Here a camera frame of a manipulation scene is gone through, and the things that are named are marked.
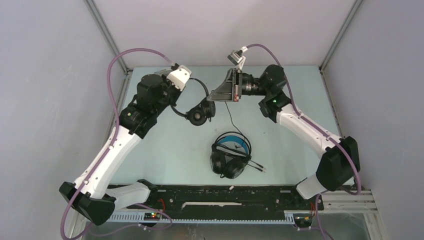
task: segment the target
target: headphone ear cup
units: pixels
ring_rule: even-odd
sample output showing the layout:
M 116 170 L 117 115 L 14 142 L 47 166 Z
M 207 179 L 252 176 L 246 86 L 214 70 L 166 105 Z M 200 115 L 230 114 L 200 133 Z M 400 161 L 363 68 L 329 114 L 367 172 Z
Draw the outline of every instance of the headphone ear cup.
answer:
M 235 179 L 242 174 L 247 164 L 245 157 L 236 156 L 225 165 L 222 174 L 228 179 Z
M 221 151 L 212 151 L 210 155 L 210 166 L 212 171 L 216 174 L 222 174 L 226 166 L 225 155 Z

